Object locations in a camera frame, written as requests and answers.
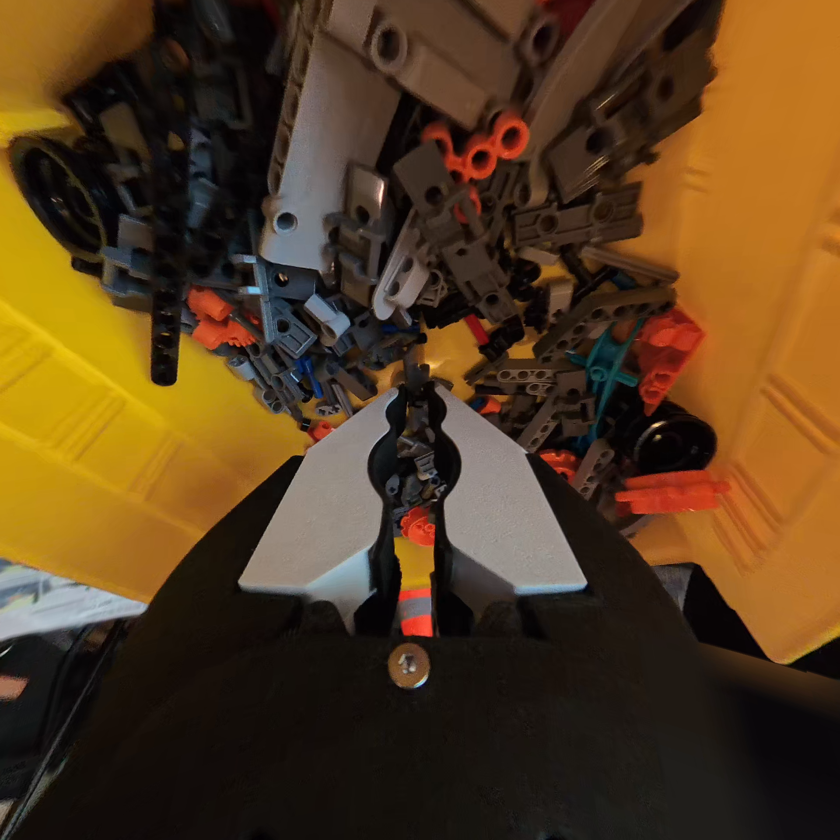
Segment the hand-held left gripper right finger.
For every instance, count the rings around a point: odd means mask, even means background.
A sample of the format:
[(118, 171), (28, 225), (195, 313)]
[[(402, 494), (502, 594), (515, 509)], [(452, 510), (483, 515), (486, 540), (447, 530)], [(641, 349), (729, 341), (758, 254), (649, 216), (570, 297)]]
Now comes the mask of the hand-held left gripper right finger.
[(478, 622), (499, 602), (583, 592), (585, 573), (529, 453), (442, 385), (427, 385), (438, 622)]

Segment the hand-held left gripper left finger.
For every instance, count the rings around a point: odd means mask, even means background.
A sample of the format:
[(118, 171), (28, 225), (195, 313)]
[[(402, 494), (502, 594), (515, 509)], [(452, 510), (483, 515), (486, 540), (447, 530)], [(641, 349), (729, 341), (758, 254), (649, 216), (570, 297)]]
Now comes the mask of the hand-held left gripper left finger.
[(371, 477), (375, 447), (405, 418), (405, 392), (390, 389), (310, 447), (252, 553), (244, 592), (329, 602), (346, 624), (381, 584), (373, 548), (385, 504)]

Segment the dark grey toy connector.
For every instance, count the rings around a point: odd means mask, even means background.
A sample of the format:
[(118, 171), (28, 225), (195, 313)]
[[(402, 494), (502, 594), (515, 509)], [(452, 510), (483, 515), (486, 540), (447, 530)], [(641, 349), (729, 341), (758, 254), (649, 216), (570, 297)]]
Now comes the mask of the dark grey toy connector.
[(415, 344), (403, 357), (404, 384), (407, 390), (406, 430), (416, 432), (427, 425), (426, 385), (431, 382), (431, 367), (425, 359), (425, 346)]

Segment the yellow storage bin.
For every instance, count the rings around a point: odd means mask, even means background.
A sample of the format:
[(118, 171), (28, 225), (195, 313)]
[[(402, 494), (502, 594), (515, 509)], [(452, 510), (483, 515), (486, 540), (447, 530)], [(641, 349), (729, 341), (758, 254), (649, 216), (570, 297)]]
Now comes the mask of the yellow storage bin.
[[(191, 339), (178, 382), (150, 327), (70, 267), (7, 145), (68, 124), (58, 96), (131, 51), (149, 2), (2, 2), (2, 557), (149, 601), (306, 437)], [(838, 2), (726, 2), (700, 117), (660, 146), (644, 234), (707, 332), (671, 391), (718, 435), (717, 510), (654, 521), (772, 660), (838, 635)]]

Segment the grey toy plate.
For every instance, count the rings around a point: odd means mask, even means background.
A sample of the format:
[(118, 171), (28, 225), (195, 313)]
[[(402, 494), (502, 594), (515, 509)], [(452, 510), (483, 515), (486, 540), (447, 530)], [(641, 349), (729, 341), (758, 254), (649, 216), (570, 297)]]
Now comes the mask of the grey toy plate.
[(377, 162), (401, 96), (329, 35), (299, 34), (262, 206), (264, 259), (326, 269), (328, 218), (344, 208), (349, 167)]

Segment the orange toy gear wheel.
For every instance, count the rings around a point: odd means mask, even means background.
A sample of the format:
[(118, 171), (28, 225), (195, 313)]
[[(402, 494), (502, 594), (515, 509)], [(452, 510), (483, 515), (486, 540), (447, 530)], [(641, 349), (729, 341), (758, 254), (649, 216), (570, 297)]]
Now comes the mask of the orange toy gear wheel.
[(621, 512), (664, 515), (718, 508), (730, 489), (707, 470), (683, 470), (627, 479), (613, 498)]
[(435, 545), (436, 524), (429, 508), (411, 508), (401, 519), (400, 530), (404, 539), (418, 547), (431, 549)]

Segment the orange fabric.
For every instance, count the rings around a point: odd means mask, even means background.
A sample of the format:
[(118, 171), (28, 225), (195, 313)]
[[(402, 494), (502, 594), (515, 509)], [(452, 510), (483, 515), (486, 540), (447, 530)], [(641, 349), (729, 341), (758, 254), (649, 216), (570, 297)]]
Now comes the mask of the orange fabric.
[(396, 617), (405, 637), (433, 637), (434, 617), (432, 588), (402, 589), (396, 605)]

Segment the black toy wheel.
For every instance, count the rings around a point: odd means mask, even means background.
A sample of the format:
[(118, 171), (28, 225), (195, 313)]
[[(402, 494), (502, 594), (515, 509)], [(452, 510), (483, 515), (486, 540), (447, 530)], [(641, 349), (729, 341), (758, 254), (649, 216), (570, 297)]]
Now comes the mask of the black toy wheel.
[(665, 399), (632, 421), (626, 448), (640, 476), (703, 470), (717, 454), (718, 436), (706, 421)]
[(72, 256), (99, 261), (123, 212), (99, 160), (39, 135), (18, 136), (8, 153), (18, 189), (50, 235)]

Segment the printed paper leaflet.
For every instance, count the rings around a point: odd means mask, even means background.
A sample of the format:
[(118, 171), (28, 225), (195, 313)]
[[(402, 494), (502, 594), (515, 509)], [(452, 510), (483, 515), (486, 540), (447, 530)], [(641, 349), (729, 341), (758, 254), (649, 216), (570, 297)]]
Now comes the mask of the printed paper leaflet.
[(135, 618), (147, 605), (1, 560), (1, 642)]

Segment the black toy beam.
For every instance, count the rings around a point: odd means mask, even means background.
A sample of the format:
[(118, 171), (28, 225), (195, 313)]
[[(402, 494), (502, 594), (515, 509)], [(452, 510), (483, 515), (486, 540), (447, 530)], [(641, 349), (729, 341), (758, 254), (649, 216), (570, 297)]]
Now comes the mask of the black toy beam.
[(150, 378), (172, 386), (179, 373), (186, 284), (187, 216), (190, 210), (190, 58), (182, 43), (186, 10), (153, 3), (150, 45), (151, 194), (154, 251)]

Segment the orange holed toy connector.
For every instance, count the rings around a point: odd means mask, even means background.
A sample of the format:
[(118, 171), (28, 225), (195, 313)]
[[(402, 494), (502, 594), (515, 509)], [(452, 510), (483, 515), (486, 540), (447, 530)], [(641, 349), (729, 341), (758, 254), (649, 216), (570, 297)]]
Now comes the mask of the orange holed toy connector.
[(453, 135), (443, 121), (429, 123), (421, 132), (423, 143), (437, 147), (450, 177), (457, 184), (489, 178), (499, 161), (516, 161), (527, 149), (529, 126), (513, 111), (496, 114), (487, 132), (472, 133), (456, 150)]

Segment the curved grey toy panel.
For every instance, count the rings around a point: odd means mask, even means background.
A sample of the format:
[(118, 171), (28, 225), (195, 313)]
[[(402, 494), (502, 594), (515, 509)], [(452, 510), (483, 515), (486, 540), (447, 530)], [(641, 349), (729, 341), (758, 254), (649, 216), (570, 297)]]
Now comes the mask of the curved grey toy panel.
[(670, 25), (689, 1), (596, 1), (567, 38), (526, 108), (530, 129), (527, 207), (547, 201), (550, 179), (542, 153), (572, 118), (579, 102), (620, 75)]

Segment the orange toy bracket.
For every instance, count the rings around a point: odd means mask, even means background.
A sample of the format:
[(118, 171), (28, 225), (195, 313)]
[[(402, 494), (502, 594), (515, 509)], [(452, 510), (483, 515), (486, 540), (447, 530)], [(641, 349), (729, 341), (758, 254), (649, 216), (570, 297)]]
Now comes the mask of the orange toy bracket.
[(706, 331), (679, 307), (648, 319), (636, 337), (638, 394), (651, 417), (703, 344)]

